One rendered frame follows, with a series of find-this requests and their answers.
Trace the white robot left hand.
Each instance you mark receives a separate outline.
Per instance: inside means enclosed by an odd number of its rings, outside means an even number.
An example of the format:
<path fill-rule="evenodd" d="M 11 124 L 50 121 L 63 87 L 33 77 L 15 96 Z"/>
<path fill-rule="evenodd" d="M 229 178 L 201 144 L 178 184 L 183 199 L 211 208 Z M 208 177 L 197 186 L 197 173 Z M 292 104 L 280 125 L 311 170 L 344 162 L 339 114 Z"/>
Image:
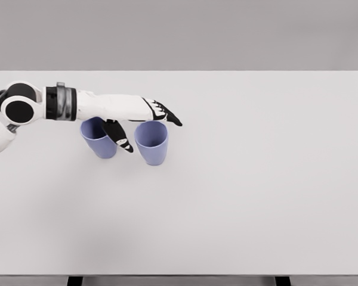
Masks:
<path fill-rule="evenodd" d="M 104 112 L 101 127 L 106 135 L 129 153 L 134 149 L 121 126 L 121 121 L 148 122 L 164 120 L 182 126 L 179 118 L 161 102 L 138 95 L 115 95 L 110 98 L 109 108 Z"/>

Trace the lavender blue cup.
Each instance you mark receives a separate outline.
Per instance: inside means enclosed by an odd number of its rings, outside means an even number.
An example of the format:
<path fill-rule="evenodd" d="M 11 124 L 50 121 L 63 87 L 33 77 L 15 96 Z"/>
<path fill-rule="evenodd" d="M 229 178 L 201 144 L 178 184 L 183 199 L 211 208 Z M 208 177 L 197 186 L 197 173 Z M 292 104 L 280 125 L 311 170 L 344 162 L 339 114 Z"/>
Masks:
<path fill-rule="evenodd" d="M 158 121 L 140 123 L 134 132 L 137 148 L 145 162 L 158 166 L 165 160 L 168 151 L 168 129 Z"/>
<path fill-rule="evenodd" d="M 80 133 L 87 145 L 99 158 L 112 158 L 117 152 L 116 144 L 105 133 L 102 119 L 93 117 L 81 123 Z"/>

